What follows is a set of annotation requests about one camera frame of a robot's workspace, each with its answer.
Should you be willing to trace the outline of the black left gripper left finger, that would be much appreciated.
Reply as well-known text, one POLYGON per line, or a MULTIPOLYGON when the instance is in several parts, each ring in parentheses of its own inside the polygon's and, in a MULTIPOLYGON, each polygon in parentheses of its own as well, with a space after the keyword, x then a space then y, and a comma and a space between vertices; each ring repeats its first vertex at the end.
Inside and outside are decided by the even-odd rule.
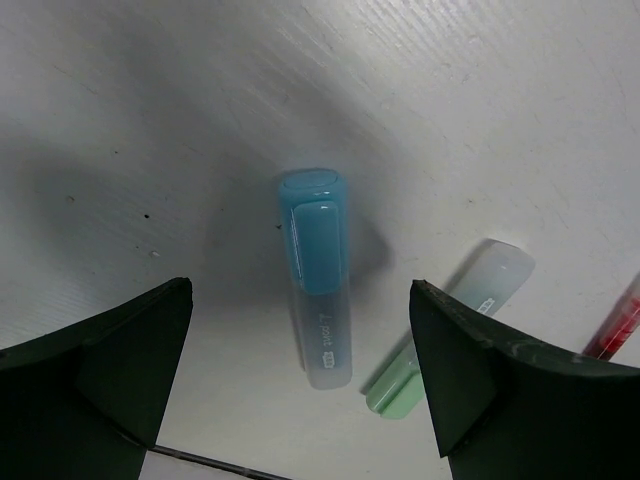
POLYGON ((136 479, 154 448, 193 310, 174 278, 1 352, 4 479, 136 479))

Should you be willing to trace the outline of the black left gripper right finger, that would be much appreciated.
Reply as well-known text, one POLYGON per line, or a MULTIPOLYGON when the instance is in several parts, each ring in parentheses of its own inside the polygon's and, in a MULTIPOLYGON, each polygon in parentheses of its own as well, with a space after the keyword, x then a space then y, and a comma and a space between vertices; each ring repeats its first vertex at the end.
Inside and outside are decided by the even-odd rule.
MULTIPOLYGON (((435 298, 442 291, 416 280, 435 298)), ((635 479, 639 372, 556 347, 454 303, 461 340, 427 373, 439 453, 456 479, 635 479)))

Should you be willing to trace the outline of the green highlighter marker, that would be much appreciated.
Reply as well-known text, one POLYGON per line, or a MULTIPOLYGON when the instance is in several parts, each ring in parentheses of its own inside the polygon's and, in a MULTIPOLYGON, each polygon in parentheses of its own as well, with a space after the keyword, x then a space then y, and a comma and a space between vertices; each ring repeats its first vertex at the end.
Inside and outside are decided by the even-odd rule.
POLYGON ((405 418, 425 399, 426 374, 444 372, 461 342, 452 305, 459 303, 484 316, 493 316, 531 277, 536 261, 523 249, 485 239, 462 262, 435 298, 416 288, 410 301, 411 337, 370 377, 365 401, 381 418, 405 418))

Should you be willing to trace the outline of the red gel pen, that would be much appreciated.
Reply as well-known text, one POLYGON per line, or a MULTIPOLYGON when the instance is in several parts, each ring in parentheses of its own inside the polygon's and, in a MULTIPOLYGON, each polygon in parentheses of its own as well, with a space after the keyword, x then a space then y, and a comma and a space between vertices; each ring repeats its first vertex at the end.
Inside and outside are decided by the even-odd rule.
POLYGON ((603 361, 611 360, 638 325, 639 275, 636 275, 582 354, 603 361))

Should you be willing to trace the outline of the blue highlighter marker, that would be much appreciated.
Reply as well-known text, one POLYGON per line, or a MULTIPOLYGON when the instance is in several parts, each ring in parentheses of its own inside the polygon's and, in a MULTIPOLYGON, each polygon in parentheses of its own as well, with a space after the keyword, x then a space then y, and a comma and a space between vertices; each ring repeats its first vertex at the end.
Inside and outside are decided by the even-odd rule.
POLYGON ((331 169, 285 175, 278 188, 294 322, 304 371, 317 390, 352 378, 347 187, 331 169))

